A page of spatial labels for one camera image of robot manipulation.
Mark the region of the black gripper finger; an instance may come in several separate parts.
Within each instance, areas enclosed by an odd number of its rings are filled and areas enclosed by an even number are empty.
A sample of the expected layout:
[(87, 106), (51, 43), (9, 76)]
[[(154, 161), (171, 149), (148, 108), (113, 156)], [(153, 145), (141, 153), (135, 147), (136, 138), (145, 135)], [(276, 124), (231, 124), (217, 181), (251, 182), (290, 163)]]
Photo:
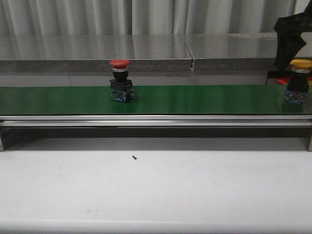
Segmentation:
[(302, 13), (278, 18), (274, 26), (277, 33), (277, 52), (274, 65), (284, 70), (306, 45), (301, 34), (312, 31), (312, 6), (309, 4)]

